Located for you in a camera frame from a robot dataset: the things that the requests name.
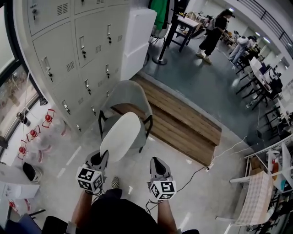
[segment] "window frame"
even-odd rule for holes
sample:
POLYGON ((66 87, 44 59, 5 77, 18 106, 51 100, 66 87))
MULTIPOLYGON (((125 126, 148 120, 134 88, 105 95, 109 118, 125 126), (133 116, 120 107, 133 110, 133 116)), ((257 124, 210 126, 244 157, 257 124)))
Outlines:
MULTIPOLYGON (((14 20, 13 20, 13 1, 12 0, 0 0, 0 7, 4 7, 4 20, 5 20, 5 29, 6 34, 8 37, 8 41, 11 47, 11 51, 14 56, 14 61, 8 65, 3 72, 0 74, 0 86, 4 84, 4 82, 13 74, 13 72, 20 66, 23 66, 25 72, 28 74, 29 69, 26 65, 26 62, 22 56, 22 52, 20 49, 20 46, 18 44, 16 31, 14 27, 14 20)), ((34 81, 31 74, 29 75, 29 80, 32 83, 34 89, 36 90, 36 95, 28 101, 27 107, 30 110, 40 98, 44 98, 43 94, 41 93, 40 89, 38 88, 36 82, 34 81)), ((14 131, 18 127, 20 122, 15 117, 15 120, 13 121, 12 125, 9 127, 8 131, 2 136, 5 140, 5 142, 8 142, 11 136, 13 135, 14 131)), ((0 159, 4 152, 5 148, 0 146, 0 159)))

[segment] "wooden platform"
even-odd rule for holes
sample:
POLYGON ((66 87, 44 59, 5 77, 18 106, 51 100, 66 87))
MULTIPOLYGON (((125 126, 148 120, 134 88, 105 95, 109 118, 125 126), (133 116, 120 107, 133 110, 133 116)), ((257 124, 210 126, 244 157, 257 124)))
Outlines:
MULTIPOLYGON (((209 165, 221 129, 197 111, 139 75, 132 78, 144 89, 153 111, 151 134, 203 165, 209 165)), ((120 113, 132 111, 144 118, 135 106, 117 106, 120 113)))

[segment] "metal railing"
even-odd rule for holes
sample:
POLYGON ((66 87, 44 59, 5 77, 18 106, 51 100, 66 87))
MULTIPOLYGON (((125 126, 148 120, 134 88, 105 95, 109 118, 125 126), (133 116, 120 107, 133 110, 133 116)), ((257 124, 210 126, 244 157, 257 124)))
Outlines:
POLYGON ((255 0, 237 0, 241 2, 244 6, 250 9, 254 14, 256 14, 279 38, 281 43, 289 52, 290 56, 293 58, 293 41, 282 28, 282 26, 267 12, 258 2, 255 0))

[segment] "stanchion base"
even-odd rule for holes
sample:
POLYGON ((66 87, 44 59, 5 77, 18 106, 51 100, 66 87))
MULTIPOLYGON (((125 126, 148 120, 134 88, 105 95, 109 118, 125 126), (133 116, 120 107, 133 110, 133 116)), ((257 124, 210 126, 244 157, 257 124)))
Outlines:
POLYGON ((161 60, 159 60, 158 55, 154 55, 152 57, 152 60, 154 63, 158 64, 158 65, 166 65, 168 60, 166 58, 162 58, 161 60))

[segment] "plaid tablecloth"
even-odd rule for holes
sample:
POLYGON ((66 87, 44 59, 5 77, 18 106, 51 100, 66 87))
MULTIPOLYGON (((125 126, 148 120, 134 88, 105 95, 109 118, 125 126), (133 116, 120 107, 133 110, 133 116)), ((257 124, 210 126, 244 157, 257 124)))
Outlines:
POLYGON ((266 222, 272 190, 273 179, 270 175, 262 171, 252 176, 242 211, 235 224, 255 225, 266 222))

